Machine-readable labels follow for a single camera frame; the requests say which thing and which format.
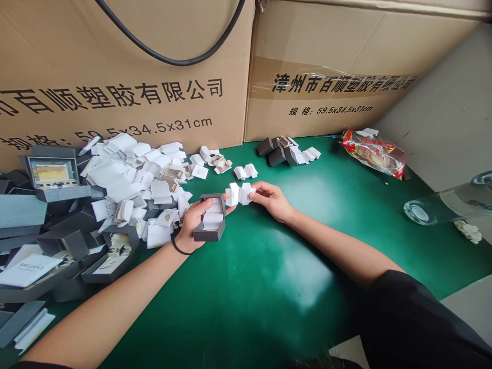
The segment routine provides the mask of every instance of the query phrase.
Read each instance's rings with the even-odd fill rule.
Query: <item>black shirt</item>
[[[374,282],[361,306],[359,324],[371,369],[492,368],[492,348],[405,273],[388,271]],[[332,364],[358,367],[347,360]],[[24,361],[12,368],[65,367]]]

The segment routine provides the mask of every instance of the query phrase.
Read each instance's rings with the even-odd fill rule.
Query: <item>open ring box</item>
[[[104,229],[102,235],[109,252],[82,273],[84,283],[112,283],[135,259],[135,250],[140,245],[140,239],[134,225],[121,228],[110,225]]]
[[[195,241],[220,241],[226,228],[226,200],[223,193],[203,194],[200,201],[212,198],[212,207],[205,211],[201,223],[193,231]]]

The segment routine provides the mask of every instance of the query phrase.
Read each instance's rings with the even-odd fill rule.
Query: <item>red plastic bag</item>
[[[347,152],[368,167],[403,179],[405,170],[405,153],[396,145],[357,135],[353,130],[346,130],[340,144]]]

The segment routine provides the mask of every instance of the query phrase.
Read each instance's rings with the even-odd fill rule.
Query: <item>wrist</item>
[[[295,210],[295,209],[292,209],[292,210],[293,211],[292,211],[291,216],[285,222],[285,224],[287,224],[290,228],[292,228],[297,223],[297,220],[298,220],[299,215],[300,215],[300,213],[297,210]]]
[[[183,252],[187,254],[193,253],[197,248],[202,246],[204,242],[195,242],[195,240],[191,237],[186,237],[185,235],[178,233],[176,238],[174,239],[176,246]]]

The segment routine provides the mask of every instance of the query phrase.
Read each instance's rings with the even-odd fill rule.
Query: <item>gray cardboard box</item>
[[[35,156],[47,156],[47,157],[62,157],[77,159],[78,154],[81,151],[79,148],[71,146],[50,146],[50,145],[33,145],[32,153]]]
[[[197,228],[193,231],[193,238],[197,242],[207,242],[207,241],[220,241],[220,238],[222,237],[222,233],[224,233],[224,229],[226,228],[226,200],[224,199],[224,194],[223,193],[215,193],[215,194],[203,194],[200,196],[200,201],[205,201],[208,198],[220,198],[221,199],[221,205],[222,205],[222,212],[224,214],[224,219],[222,223],[220,224],[220,227],[218,230],[207,230],[204,231],[204,225],[203,222],[198,225]]]
[[[82,280],[80,271],[73,277],[63,281],[50,291],[50,295],[56,302],[67,302],[74,300],[86,300],[91,297],[97,289],[94,284],[86,284]]]
[[[0,228],[0,238],[19,237],[26,235],[38,235],[41,230],[40,225],[28,225],[25,227]]]
[[[39,233],[35,233],[27,236],[12,237],[0,240],[0,251],[17,249],[29,243],[37,243],[38,235]]]
[[[46,203],[30,195],[0,195],[0,228],[37,226],[45,222]]]
[[[10,188],[13,186],[12,182],[8,179],[0,180],[0,194],[6,194],[10,191]]]
[[[94,212],[89,207],[77,209],[66,216],[54,219],[49,229],[73,229],[80,230],[82,233],[92,232],[100,227],[100,223],[96,221]]]
[[[87,269],[90,267],[92,264],[94,264],[96,261],[101,259],[105,254],[107,254],[109,251],[108,246],[105,244],[102,246],[101,251],[94,253],[94,254],[89,254],[87,255],[84,259],[79,261],[81,269]]]
[[[104,255],[101,259],[96,261],[92,266],[87,268],[82,273],[82,280],[84,283],[113,283],[118,279],[135,260],[135,251],[132,252],[118,267],[110,274],[92,274],[97,268],[99,268],[108,258],[108,254]]]
[[[91,197],[91,186],[72,186],[51,189],[36,189],[36,197],[44,202],[71,200],[81,197]]]
[[[9,191],[9,195],[34,195],[36,196],[36,191],[22,189],[20,187],[12,187]]]
[[[92,159],[92,154],[90,152],[85,155],[77,157],[76,162],[77,162],[77,170],[79,174],[81,171],[84,170],[84,168],[86,167],[86,165],[89,163],[91,159]]]
[[[37,238],[37,243],[47,256],[54,256],[60,251],[66,250],[74,257],[75,261],[80,261],[89,254],[89,247],[80,230],[51,230],[40,235]]]
[[[272,140],[269,137],[265,138],[265,140],[258,144],[257,149],[259,156],[267,156],[274,149]]]
[[[61,269],[53,269],[43,278],[26,288],[17,288],[0,284],[0,303],[30,302],[52,290],[64,280],[80,270],[78,262]]]
[[[133,225],[126,225],[124,227],[118,228],[118,226],[110,225],[105,230],[102,231],[102,235],[106,240],[106,245],[111,248],[111,234],[113,233],[123,233],[127,234],[130,239],[130,246],[133,250],[136,250],[140,245],[140,238],[138,238],[137,228]]]
[[[13,171],[8,172],[6,176],[7,179],[14,184],[15,187],[32,189],[31,180],[26,173],[18,169],[14,169]]]
[[[4,349],[41,311],[44,301],[25,303],[17,312],[12,313],[10,319],[0,328],[0,349]]]
[[[274,151],[268,154],[268,164],[270,167],[276,167],[285,161],[285,151],[282,147],[277,147]]]

